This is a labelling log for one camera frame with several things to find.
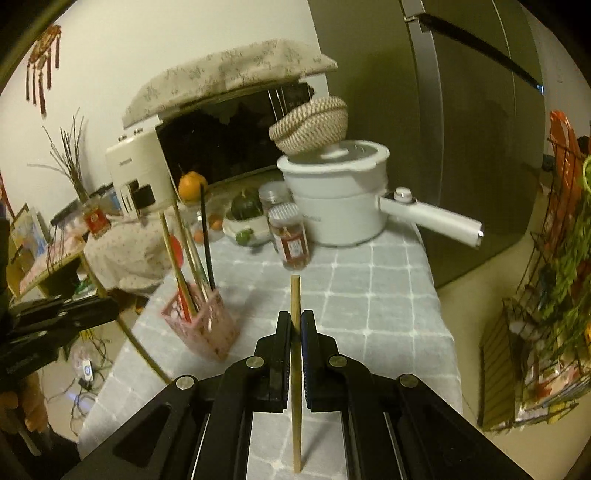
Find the refrigerator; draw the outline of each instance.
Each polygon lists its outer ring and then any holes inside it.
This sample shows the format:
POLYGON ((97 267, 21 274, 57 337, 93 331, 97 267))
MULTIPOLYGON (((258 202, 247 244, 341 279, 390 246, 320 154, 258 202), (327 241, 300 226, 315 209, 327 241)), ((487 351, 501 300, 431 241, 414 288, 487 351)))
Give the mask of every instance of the refrigerator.
POLYGON ((544 151, 534 39, 517 0, 309 0, 348 138, 386 145, 388 187, 478 219, 478 250, 421 231, 436 286, 525 233, 544 151))

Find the chopstick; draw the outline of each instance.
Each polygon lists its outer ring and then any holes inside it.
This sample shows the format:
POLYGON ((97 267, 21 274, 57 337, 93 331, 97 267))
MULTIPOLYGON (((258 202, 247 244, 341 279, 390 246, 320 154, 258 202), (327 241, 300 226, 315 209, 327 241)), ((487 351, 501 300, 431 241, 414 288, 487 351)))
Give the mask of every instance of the chopstick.
POLYGON ((205 189, 203 183, 199 185, 201 192, 201 226, 203 229, 203 248, 205 249, 205 263, 207 265, 207 277, 209 278, 209 288, 215 290, 216 283, 213 279, 212 253, 209 250, 209 232, 207 231, 207 213, 205 211, 205 189))
POLYGON ((174 256, 173 247, 170 244, 170 232, 168 231, 168 225, 166 223, 166 217, 164 216, 164 212, 160 212, 160 223, 162 224, 162 232, 164 233, 164 245, 166 245, 166 251, 168 252, 170 261, 173 264, 174 275, 177 277, 178 293, 179 295, 181 295, 181 305, 183 302, 182 297, 184 297, 187 302, 187 307, 189 308, 189 315, 191 316, 191 318, 195 317, 197 316, 197 308, 195 307, 193 297, 189 294, 189 288, 187 287, 187 282, 184 279, 183 272, 178 266, 176 258, 174 256))
POLYGON ((203 265, 201 265, 201 259, 197 253, 195 242, 193 242, 193 238, 189 238, 187 235, 187 229, 185 228, 184 220, 178 211, 177 202, 173 202, 173 208, 174 215, 177 218, 178 228, 180 230, 181 242, 183 243, 185 252, 187 252, 189 267, 191 268, 191 273, 193 274, 193 280, 203 293, 204 299, 207 299, 207 289, 205 288, 205 285, 203 285, 203 283, 207 283, 207 278, 205 276, 205 272, 203 271, 203 265))
POLYGON ((300 276, 291 276, 291 440, 294 473, 301 472, 301 339, 300 276))

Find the white electric pot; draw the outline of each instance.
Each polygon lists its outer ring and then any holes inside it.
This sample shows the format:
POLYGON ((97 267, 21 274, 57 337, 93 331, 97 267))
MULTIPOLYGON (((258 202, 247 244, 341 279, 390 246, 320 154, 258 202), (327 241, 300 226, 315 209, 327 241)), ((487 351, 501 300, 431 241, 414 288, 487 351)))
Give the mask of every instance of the white electric pot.
POLYGON ((359 244, 378 235, 388 215, 393 215, 472 247, 480 245, 480 222, 418 202, 405 188, 388 198, 389 155, 383 145, 345 140, 311 154, 284 155, 277 161, 312 241, 359 244))

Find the pot lid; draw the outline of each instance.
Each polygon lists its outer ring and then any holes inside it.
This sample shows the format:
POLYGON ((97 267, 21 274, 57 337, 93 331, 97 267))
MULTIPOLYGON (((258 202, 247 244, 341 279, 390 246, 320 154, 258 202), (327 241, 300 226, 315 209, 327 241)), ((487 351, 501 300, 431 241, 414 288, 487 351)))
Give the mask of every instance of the pot lid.
POLYGON ((373 170, 386 161, 390 150, 381 144, 365 140, 343 140, 314 152, 277 160, 277 168, 283 173, 322 174, 361 172, 373 170))

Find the jar label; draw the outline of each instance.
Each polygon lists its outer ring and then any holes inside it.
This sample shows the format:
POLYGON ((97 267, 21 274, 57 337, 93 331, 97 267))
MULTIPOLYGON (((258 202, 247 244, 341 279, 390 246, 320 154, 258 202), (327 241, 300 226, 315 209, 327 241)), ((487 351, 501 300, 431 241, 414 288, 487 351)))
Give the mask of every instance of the jar label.
POLYGON ((277 251, 279 256, 284 262, 296 260, 301 257, 305 257, 307 252, 306 237, 303 231, 296 233, 291 236, 279 236, 273 234, 275 238, 275 244, 277 245, 277 251))

